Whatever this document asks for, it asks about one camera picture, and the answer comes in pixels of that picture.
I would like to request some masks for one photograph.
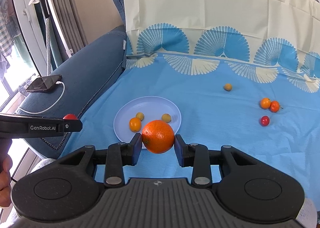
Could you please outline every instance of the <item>white cable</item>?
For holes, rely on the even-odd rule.
[[[64,82],[57,81],[57,82],[56,82],[56,85],[59,85],[59,84],[62,84],[62,85],[63,85],[63,91],[62,91],[62,94],[60,95],[60,97],[58,98],[58,100],[57,100],[53,105],[51,105],[48,109],[45,109],[45,110],[43,110],[43,111],[41,111],[41,112],[38,112],[38,113],[28,112],[28,111],[23,110],[23,109],[22,109],[22,108],[20,108],[20,107],[18,107],[18,109],[22,110],[23,112],[25,112],[25,113],[27,113],[27,114],[42,114],[42,113],[44,113],[44,112],[46,112],[46,111],[50,110],[52,107],[54,107],[54,106],[57,104],[57,102],[59,102],[59,100],[60,100],[60,99],[61,99],[61,97],[63,96],[64,91],[65,91],[65,89],[66,89],[66,86],[64,85]]]
[[[50,18],[46,18],[45,22],[45,38],[47,45],[47,76],[51,74],[51,48],[50,48]]]

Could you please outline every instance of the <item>blue sofa armrest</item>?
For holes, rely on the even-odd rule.
[[[62,75],[66,89],[60,101],[45,113],[44,117],[64,117],[74,114],[81,118],[83,113],[110,87],[125,69],[124,27],[101,36],[87,45],[56,70],[52,75]],[[51,93],[32,93],[21,105],[29,112],[40,112],[50,107],[61,95],[62,85]],[[26,139],[31,149],[41,158],[57,159],[63,151],[70,134],[65,137]]]

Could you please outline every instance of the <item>plate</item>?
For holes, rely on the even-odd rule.
[[[134,99],[125,104],[116,114],[113,121],[113,130],[117,138],[122,142],[130,142],[135,132],[129,129],[129,121],[135,117],[138,112],[144,114],[144,120],[141,122],[141,130],[143,127],[153,121],[161,119],[163,114],[171,115],[171,122],[169,125],[174,131],[174,134],[181,125],[181,113],[179,108],[170,100],[158,96],[145,96]]]

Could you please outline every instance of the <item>finger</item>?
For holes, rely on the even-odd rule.
[[[0,173],[0,191],[10,185],[10,173],[2,171]]]
[[[10,192],[11,187],[9,186],[0,191],[0,207],[9,207],[11,205]]]
[[[12,168],[12,164],[13,164],[12,159],[11,159],[11,157],[8,155],[8,156],[4,159],[4,161],[3,161],[3,163],[2,163],[3,170],[4,170],[5,172],[9,173],[10,169]]]

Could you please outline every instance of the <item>cherry tomato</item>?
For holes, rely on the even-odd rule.
[[[278,101],[272,101],[270,105],[270,111],[276,113],[277,111],[279,111],[279,109],[280,109],[280,104],[278,103]]]
[[[271,101],[269,98],[265,97],[263,99],[261,99],[260,101],[260,106],[262,109],[268,109],[271,105]]]
[[[78,120],[78,118],[74,114],[67,114],[63,117],[64,120]]]
[[[262,126],[267,126],[270,123],[270,119],[268,116],[262,116],[260,119],[260,123]]]

